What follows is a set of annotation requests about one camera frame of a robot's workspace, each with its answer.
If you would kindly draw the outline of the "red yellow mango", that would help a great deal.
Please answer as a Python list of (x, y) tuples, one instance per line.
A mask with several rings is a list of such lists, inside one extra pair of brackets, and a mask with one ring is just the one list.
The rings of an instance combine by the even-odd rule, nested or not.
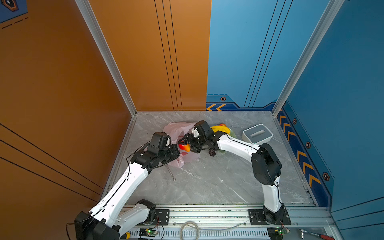
[(190, 144), (186, 144), (186, 145), (179, 144), (179, 148), (180, 148), (180, 150), (185, 151), (185, 152), (191, 151), (191, 145)]

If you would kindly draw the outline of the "yellow banana bunch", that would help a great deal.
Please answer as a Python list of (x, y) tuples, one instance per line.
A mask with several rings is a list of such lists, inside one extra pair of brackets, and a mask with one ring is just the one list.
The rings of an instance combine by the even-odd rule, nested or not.
[(211, 129), (212, 129), (215, 133), (218, 132), (218, 131), (220, 131), (220, 132), (226, 133), (226, 134), (228, 134), (228, 135), (231, 134), (231, 130), (230, 130), (227, 126), (221, 126), (221, 125), (219, 125), (219, 126), (213, 126), (213, 127), (211, 127)]

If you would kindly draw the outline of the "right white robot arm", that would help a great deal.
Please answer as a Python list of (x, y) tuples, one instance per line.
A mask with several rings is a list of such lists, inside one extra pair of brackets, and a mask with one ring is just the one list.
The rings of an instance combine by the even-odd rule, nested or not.
[(193, 153), (200, 153), (207, 146), (211, 156), (221, 150), (249, 161), (254, 177), (263, 185), (265, 221), (269, 225), (282, 224), (286, 208), (280, 193), (280, 160), (269, 144), (247, 143), (230, 136), (230, 131), (226, 125), (210, 127), (206, 121), (199, 121), (178, 141), (178, 145)]

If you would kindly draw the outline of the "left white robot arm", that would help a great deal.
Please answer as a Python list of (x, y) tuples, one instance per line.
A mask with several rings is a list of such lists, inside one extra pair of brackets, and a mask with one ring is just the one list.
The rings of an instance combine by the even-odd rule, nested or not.
[(80, 212), (74, 220), (77, 240), (118, 240), (138, 224), (151, 224), (156, 205), (140, 200), (122, 213), (128, 199), (152, 170), (163, 166), (180, 155), (176, 144), (162, 148), (145, 144), (131, 154), (123, 175), (88, 213)]

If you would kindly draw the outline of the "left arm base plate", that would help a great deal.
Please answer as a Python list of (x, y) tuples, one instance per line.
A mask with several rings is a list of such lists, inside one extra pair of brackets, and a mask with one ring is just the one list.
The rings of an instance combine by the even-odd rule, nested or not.
[(156, 209), (155, 216), (150, 222), (145, 221), (143, 223), (139, 223), (138, 226), (155, 226), (158, 224), (158, 220), (160, 221), (160, 224), (162, 224), (163, 226), (167, 226), (170, 220), (170, 210)]

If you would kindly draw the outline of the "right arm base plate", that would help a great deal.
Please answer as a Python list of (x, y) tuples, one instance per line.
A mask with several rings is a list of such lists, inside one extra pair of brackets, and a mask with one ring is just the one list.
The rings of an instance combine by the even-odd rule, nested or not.
[(268, 209), (249, 209), (248, 210), (250, 223), (255, 225), (285, 225), (292, 224), (288, 211), (282, 207), (276, 213)]

